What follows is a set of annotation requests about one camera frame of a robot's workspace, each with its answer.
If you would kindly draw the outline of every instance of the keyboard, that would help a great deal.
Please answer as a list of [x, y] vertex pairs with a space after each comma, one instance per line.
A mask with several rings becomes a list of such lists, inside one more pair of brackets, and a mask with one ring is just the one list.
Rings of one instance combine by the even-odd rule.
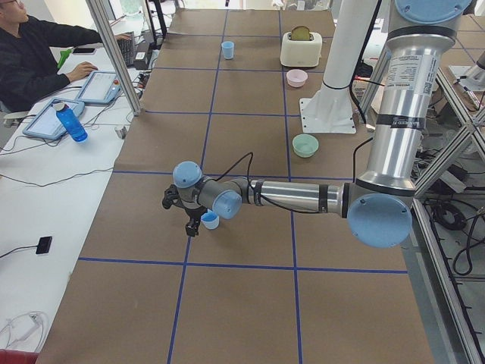
[[127, 67], [133, 66], [135, 61], [135, 34], [133, 32], [127, 33], [130, 39], [117, 39], [118, 46], [120, 47], [121, 55], [123, 56], [124, 63]]

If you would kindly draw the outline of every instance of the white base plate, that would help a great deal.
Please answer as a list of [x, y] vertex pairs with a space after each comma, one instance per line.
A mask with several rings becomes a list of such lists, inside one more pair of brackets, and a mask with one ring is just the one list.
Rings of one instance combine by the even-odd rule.
[[306, 105], [309, 104], [311, 99], [300, 99], [300, 115], [302, 119], [302, 130], [303, 133], [344, 133], [344, 134], [355, 134], [357, 130], [355, 129], [354, 119], [352, 117], [352, 110], [350, 110], [349, 117], [334, 121], [333, 125], [324, 124], [322, 129], [322, 124], [315, 118], [310, 120], [304, 113]]
[[[470, 69], [470, 66], [448, 66], [448, 68], [455, 78], [460, 78], [461, 76], [465, 75], [465, 72]], [[485, 87], [477, 86], [468, 81], [466, 78], [460, 80], [460, 84], [466, 86], [471, 91], [485, 91]]]

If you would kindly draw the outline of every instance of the blue cup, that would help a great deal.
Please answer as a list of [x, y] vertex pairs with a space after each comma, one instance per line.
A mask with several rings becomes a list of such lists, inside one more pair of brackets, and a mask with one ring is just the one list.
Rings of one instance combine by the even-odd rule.
[[209, 209], [204, 215], [202, 215], [200, 221], [202, 221], [203, 225], [209, 230], [214, 230], [217, 226], [219, 226], [219, 216]]
[[233, 59], [234, 58], [234, 42], [227, 40], [226, 42], [221, 43], [222, 47], [222, 55], [224, 59]]

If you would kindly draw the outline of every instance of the black shirt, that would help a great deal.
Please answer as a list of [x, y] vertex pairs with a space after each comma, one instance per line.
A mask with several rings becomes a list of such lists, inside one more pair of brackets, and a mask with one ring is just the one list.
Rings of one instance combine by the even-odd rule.
[[0, 100], [12, 112], [28, 111], [32, 105], [69, 84], [57, 74], [51, 47], [71, 47], [101, 42], [94, 30], [38, 20], [19, 28], [16, 38], [0, 28]]

